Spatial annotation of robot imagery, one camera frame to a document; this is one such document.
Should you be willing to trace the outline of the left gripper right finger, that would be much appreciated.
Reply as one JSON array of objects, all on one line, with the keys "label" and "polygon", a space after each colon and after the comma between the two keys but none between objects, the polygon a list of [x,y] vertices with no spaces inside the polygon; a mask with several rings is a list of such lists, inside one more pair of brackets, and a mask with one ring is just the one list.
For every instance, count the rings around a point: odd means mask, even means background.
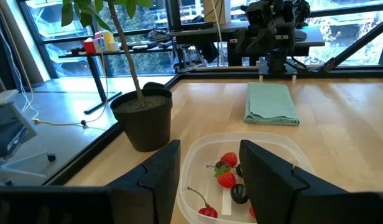
[{"label": "left gripper right finger", "polygon": [[323,197],[347,191],[243,139],[239,158],[258,223],[320,223]]}]

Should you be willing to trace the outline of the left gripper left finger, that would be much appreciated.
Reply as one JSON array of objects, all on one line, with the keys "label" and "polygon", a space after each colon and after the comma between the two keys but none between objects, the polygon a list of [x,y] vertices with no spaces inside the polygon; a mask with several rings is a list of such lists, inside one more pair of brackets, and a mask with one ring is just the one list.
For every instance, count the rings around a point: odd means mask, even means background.
[{"label": "left gripper left finger", "polygon": [[169,224],[180,178],[181,141],[170,141],[110,182],[114,223]]}]

